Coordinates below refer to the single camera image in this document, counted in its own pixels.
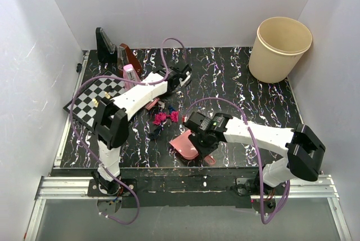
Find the pink hand brush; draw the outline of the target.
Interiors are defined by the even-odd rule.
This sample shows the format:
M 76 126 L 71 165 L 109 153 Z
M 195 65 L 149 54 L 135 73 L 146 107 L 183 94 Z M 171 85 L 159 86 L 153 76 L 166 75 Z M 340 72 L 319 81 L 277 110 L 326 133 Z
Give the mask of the pink hand brush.
M 148 102 L 146 105 L 145 105 L 145 109 L 146 110 L 151 110 L 158 102 L 159 102 L 159 98 L 155 98 L 153 100 L 151 100 L 150 102 Z

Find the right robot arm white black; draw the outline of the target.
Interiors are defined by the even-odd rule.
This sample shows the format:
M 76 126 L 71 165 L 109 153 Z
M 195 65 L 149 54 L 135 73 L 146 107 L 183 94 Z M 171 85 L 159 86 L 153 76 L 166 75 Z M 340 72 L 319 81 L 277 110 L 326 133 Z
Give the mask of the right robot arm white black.
M 275 128 L 244 122 L 229 114 L 216 113 L 208 118 L 199 112 L 191 113 L 183 125 L 190 130 L 188 139 L 202 158 L 216 150 L 220 142 L 252 145 L 281 156 L 262 166 L 254 181 L 245 182 L 243 189 L 249 193 L 265 195 L 294 178 L 318 180 L 326 147 L 307 125 Z

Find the pink plastic dustpan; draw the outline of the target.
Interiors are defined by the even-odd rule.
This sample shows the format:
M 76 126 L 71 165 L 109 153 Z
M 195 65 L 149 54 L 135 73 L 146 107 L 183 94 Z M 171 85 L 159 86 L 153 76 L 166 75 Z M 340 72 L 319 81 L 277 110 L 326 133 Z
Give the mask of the pink plastic dustpan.
M 169 142 L 170 145 L 186 160 L 200 158 L 199 152 L 188 138 L 191 134 L 192 132 L 190 130 L 186 130 Z

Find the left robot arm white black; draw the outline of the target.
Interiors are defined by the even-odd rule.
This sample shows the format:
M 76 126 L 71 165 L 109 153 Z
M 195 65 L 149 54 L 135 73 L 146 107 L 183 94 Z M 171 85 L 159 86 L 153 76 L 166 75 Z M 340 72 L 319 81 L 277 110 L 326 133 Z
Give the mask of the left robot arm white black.
M 93 178 L 102 193 L 113 196 L 119 191 L 120 183 L 115 178 L 120 176 L 120 148 L 129 136 L 129 121 L 132 117 L 151 100 L 188 85 L 191 76 L 189 65 L 182 69 L 176 66 L 165 69 L 160 66 L 130 90 L 99 101 L 93 130 L 99 146 L 100 162 Z

